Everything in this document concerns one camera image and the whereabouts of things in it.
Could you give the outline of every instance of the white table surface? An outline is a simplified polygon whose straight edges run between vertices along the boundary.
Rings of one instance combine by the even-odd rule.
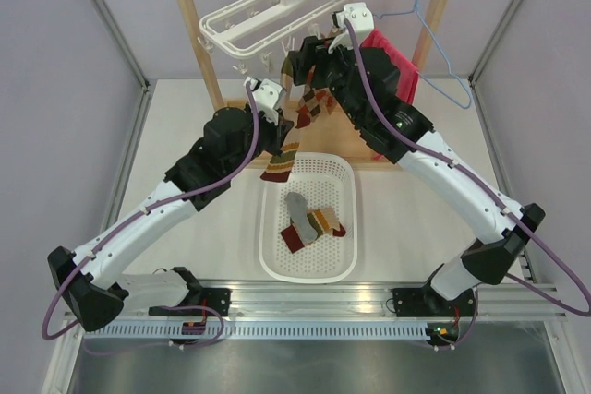
[[[454,80],[438,85],[467,100]],[[220,82],[224,97],[245,96],[241,82]],[[476,109],[462,110],[421,82],[415,106],[448,144],[491,184],[497,182]],[[139,142],[121,214],[142,201],[202,135],[212,108],[202,80],[159,80]],[[246,169],[230,190],[177,225],[127,273],[182,266],[198,279],[272,280],[259,263],[261,169]],[[465,222],[430,188],[402,171],[357,171],[358,260],[346,281],[423,281],[474,240]],[[522,276],[518,264],[513,274]]]

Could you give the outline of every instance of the red cloth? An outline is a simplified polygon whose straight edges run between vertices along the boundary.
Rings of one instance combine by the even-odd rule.
[[[418,70],[413,63],[404,57],[398,49],[390,43],[380,30],[374,29],[361,43],[362,47],[383,48],[390,57],[392,64],[400,69],[398,91],[396,96],[406,103],[413,104],[415,100],[416,84],[418,83]]]

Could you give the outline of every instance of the gray sock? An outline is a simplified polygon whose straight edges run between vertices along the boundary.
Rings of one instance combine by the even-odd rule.
[[[289,211],[289,217],[294,221],[300,238],[304,244],[310,244],[318,239],[318,233],[308,221],[308,203],[301,194],[287,193],[285,203]]]

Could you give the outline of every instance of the white plastic basket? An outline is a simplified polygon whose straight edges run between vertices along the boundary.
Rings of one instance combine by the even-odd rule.
[[[295,191],[309,209],[333,207],[345,237],[322,235],[296,253],[280,232],[290,224],[285,195]],[[285,184],[267,182],[262,196],[259,260],[272,277],[293,283],[333,283],[344,279],[357,262],[357,203],[353,169],[331,154],[298,153]]]

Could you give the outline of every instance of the plastic clothespin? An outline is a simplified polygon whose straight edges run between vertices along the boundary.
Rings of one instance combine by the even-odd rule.
[[[271,54],[272,54],[271,51],[269,51],[268,53],[261,53],[261,54],[259,54],[260,61],[265,66],[265,69],[267,70],[268,73],[271,73],[272,72]]]
[[[232,65],[232,68],[242,76],[246,76],[248,74],[248,66],[244,62],[240,62],[238,66]]]
[[[201,36],[198,36],[197,42],[208,52],[208,54],[213,54],[213,43],[208,41],[207,39],[203,39]]]
[[[296,38],[290,37],[287,39],[287,43],[281,42],[281,46],[283,48],[283,55],[287,57],[287,54],[296,48]]]
[[[317,39],[322,39],[322,34],[320,33],[320,26],[318,23],[310,23],[308,25],[308,32],[316,36]]]

